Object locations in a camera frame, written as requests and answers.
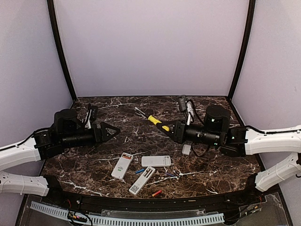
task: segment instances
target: black arm mount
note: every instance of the black arm mount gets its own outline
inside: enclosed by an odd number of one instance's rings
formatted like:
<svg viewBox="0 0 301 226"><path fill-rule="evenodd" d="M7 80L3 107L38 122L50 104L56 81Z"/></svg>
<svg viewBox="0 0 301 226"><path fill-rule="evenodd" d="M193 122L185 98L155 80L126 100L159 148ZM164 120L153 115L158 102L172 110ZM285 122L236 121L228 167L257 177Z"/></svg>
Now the black arm mount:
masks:
<svg viewBox="0 0 301 226"><path fill-rule="evenodd" d="M97 107L89 108L90 118L95 120ZM87 129L85 123L77 118L74 109L64 109L55 113L54 123L48 130L34 135L35 148L39 150L41 160L44 160L62 154L65 148L100 144L119 133L120 129L105 122L100 123L100 128L92 124L91 128Z"/></svg>
<svg viewBox="0 0 301 226"><path fill-rule="evenodd" d="M158 123L157 128L177 143L191 141L220 147L220 151L230 157L245 156L247 140L245 127L229 128L230 111L219 105L210 105L206 109L204 125L186 125L185 121L166 121Z"/></svg>

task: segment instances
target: black vertical pole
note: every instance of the black vertical pole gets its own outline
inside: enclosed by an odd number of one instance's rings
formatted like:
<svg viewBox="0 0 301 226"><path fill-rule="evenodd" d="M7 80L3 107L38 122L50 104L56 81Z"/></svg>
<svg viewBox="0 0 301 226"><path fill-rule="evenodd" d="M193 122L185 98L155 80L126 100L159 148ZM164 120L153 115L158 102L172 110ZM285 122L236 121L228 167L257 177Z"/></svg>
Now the black vertical pole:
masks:
<svg viewBox="0 0 301 226"><path fill-rule="evenodd" d="M238 84L238 79L239 79L241 69L243 67L244 59L246 56L246 49L248 47L248 42L249 42L251 28L252 28L252 21L253 21L253 16L254 16L254 11L255 11L255 2L256 2L256 0L249 0L249 9L248 9L247 17L246 17L246 27L245 27L244 37L243 37L243 41L241 44L238 62L236 65L231 88L230 88L230 91L228 94L228 98L230 100L232 100L232 98L234 96L235 89Z"/></svg>
<svg viewBox="0 0 301 226"><path fill-rule="evenodd" d="M54 2L53 2L53 0L47 0L47 4L48 4L49 17L50 17L53 37L55 39L55 45L56 45L58 57L61 62L61 67L62 67L62 70L64 73L64 77L65 77L65 80L66 80L66 83L68 86L69 93L71 95L72 100L75 101L77 99L77 97L76 97L76 93L75 93L75 90L74 90L74 87L73 87L73 84L71 81L70 73L69 73L68 66L67 66L66 59L65 59L65 54L63 51L63 47L62 47L60 33L58 30L57 20L56 20L56 16L55 16Z"/></svg>

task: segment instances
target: cable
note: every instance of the cable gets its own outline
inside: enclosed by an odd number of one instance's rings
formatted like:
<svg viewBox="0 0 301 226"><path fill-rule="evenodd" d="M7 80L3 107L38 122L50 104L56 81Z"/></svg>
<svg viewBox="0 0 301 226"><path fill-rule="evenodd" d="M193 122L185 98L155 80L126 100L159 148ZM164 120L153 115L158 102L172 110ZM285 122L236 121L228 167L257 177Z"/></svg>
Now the cable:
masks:
<svg viewBox="0 0 301 226"><path fill-rule="evenodd" d="M225 220L227 220L227 221L238 221L238 220L240 220L241 218L244 218L244 217L246 217L246 216L249 216L249 215L251 215L251 214L254 214L254 213L258 212L258 211L261 211L261 208L259 209L258 206L254 206L251 210L245 212L245 213L244 213L242 216L240 216L239 218L236 218L236 219L228 218L228 219L225 219Z"/></svg>
<svg viewBox="0 0 301 226"><path fill-rule="evenodd" d="M93 226L93 222L92 222L92 219L85 213L79 211L79 210L72 210L72 209L68 209L68 214L70 213L70 211L73 211L73 215L75 216L76 213L80 213L82 215L84 215L89 221L90 221L90 225ZM72 222L72 225L74 226L82 226L82 225L85 225L86 223L83 222L83 224L80 224L80 223L77 223L77 222L74 222L74 219L73 218L70 218L69 220L71 220Z"/></svg>
<svg viewBox="0 0 301 226"><path fill-rule="evenodd" d="M187 112L184 112L185 119L188 120Z"/></svg>
<svg viewBox="0 0 301 226"><path fill-rule="evenodd" d="M241 211L239 211L237 214L235 214L235 215L233 215L232 217L227 218L227 219L225 219L225 220L230 220L230 219L236 217L237 215L239 215L239 214L241 214L242 212L244 212L244 211L245 211L247 208L249 208L250 206L251 206L251 204L248 205L248 206L246 206L246 207L244 207L244 208L243 208Z"/></svg>
<svg viewBox="0 0 301 226"><path fill-rule="evenodd" d="M226 202L226 203L229 203L229 204L232 204L232 205L244 206L244 205L247 205L247 203L248 203L248 200L247 200L247 201L245 201L245 202L232 202L232 201L230 201L230 200L228 200L228 201L224 201L224 202Z"/></svg>
<svg viewBox="0 0 301 226"><path fill-rule="evenodd" d="M207 147L207 149L204 151L204 153L202 153L201 155L198 155L198 154L195 152L194 148L193 148L193 143L191 144L191 150L192 150L192 152L195 154L196 157L199 157L199 158L202 158L202 157L209 151L209 149L210 149L210 145L208 145L208 147Z"/></svg>
<svg viewBox="0 0 301 226"><path fill-rule="evenodd" d="M251 214L252 214L252 213L255 213L256 211L258 211L258 207L261 206L261 204L262 204L262 197L259 195L258 198L259 198L259 200L260 200L259 205L254 206L251 210L247 211L244 215L240 216L239 218L232 219L232 218L236 217L237 215L243 213L246 209L248 209L251 205L253 205L253 204L249 204L249 205L245 206L245 207L244 207L241 211L239 211L237 214L235 214L234 216L232 216L232 217L230 217L230 218L227 218L227 219L225 219L225 220L228 220L228 221L237 221L237 220L239 220L239 219L241 219L241 218L243 218L243 217L245 217L245 216L248 216L249 213L251 213Z"/></svg>
<svg viewBox="0 0 301 226"><path fill-rule="evenodd" d="M71 150L71 148L68 148L68 150L67 150L67 151L65 151L65 152L63 153L63 155L65 155L65 154L69 153L69 152L70 152L70 150Z"/></svg>
<svg viewBox="0 0 301 226"><path fill-rule="evenodd" d="M49 200L51 203L53 203L54 205L56 205L56 206L60 206L60 204L58 204L58 203L55 203L54 201L52 201L51 199L49 199L48 197L44 197L45 199L47 199L47 200ZM70 202L70 200L69 199L66 199L65 201L64 201L64 203L65 202L68 202L69 203L69 209L68 209L68 214L70 213L70 211L73 211L74 213L73 213L73 215L75 215L76 213L80 213L80 214L82 214L82 215L84 215L89 221L90 221L90 225L91 226L93 226L93 222L92 222L92 219L87 215L87 214L85 214L85 213L83 213L83 212L81 212L81 211L79 211L79 210L73 210L72 209L72 205L71 205L71 202ZM85 225L85 223L84 224L79 224L79 223L76 223L76 222L73 222L74 224L72 224L72 225L74 225L74 226L82 226L82 225Z"/></svg>
<svg viewBox="0 0 301 226"><path fill-rule="evenodd" d="M200 116L199 116L198 113L197 113L197 110L196 110L196 107L195 107L195 105L194 105L194 102L193 102L191 99L189 99L189 100L186 101L186 102L190 102L190 103L191 103L193 112L196 114L196 117L198 118L198 120L204 125L203 120L201 120Z"/></svg>
<svg viewBox="0 0 301 226"><path fill-rule="evenodd" d="M49 129L49 128L41 128L41 129L37 129L36 131L34 131L33 133L31 133L31 134L30 134L24 141L22 141L21 143L16 144L16 145L12 145L12 146L9 146L9 147L2 148L2 149L0 149L0 152L1 152L1 151L8 150L8 149L11 149L11 148L14 148L14 147L18 147L18 146L24 144L27 140L29 140L31 137L33 137L36 133L41 132L41 131L44 131L44 130L47 130L47 129Z"/></svg>
<svg viewBox="0 0 301 226"><path fill-rule="evenodd" d="M253 129L254 131L256 131L257 133L261 133L261 134L267 134L267 135L271 135L271 134L280 134L280 133L294 133L297 132L298 129L294 129L294 130L287 130L287 131L269 131L269 132L265 132L262 130L259 130L253 126L247 125L247 126L242 126L242 128L249 128L249 129Z"/></svg>

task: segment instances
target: white arm segment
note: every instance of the white arm segment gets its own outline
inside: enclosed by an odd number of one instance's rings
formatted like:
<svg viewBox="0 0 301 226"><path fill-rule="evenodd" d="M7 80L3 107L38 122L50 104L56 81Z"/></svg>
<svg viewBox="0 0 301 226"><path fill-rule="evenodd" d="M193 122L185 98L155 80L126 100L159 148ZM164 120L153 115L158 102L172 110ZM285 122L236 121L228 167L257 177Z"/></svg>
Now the white arm segment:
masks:
<svg viewBox="0 0 301 226"><path fill-rule="evenodd" d="M292 153L286 159L277 163L266 171L258 173L255 179L256 188L264 192L270 187L301 172L301 165L297 164L298 153Z"/></svg>
<svg viewBox="0 0 301 226"><path fill-rule="evenodd" d="M31 162L31 161L40 161L41 157L39 151L36 148L34 148L35 145L36 142L34 138L30 138L20 146L16 146L4 151L0 151L0 171L16 165L20 165L22 163Z"/></svg>
<svg viewBox="0 0 301 226"><path fill-rule="evenodd" d="M49 191L44 177L27 177L0 171L0 193L36 194L46 196Z"/></svg>
<svg viewBox="0 0 301 226"><path fill-rule="evenodd" d="M246 154L257 154L266 152L298 152L301 153L301 125L286 129L270 129L269 131L288 131L297 130L297 132L261 134L253 129L246 132L245 144Z"/></svg>

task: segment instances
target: yellow screwdriver handle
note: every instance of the yellow screwdriver handle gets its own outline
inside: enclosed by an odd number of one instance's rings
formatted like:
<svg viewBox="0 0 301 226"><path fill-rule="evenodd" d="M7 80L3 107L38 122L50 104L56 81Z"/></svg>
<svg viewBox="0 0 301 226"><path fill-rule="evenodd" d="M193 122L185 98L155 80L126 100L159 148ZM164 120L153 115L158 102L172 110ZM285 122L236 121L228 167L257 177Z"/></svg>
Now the yellow screwdriver handle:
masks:
<svg viewBox="0 0 301 226"><path fill-rule="evenodd" d="M152 123L154 123L155 125L157 123L162 123L161 121L159 121L158 119L156 119L155 117L153 117L152 115L150 115L148 117L148 120L150 120ZM166 131L169 131L169 127L168 126L162 126L163 129L165 129Z"/></svg>

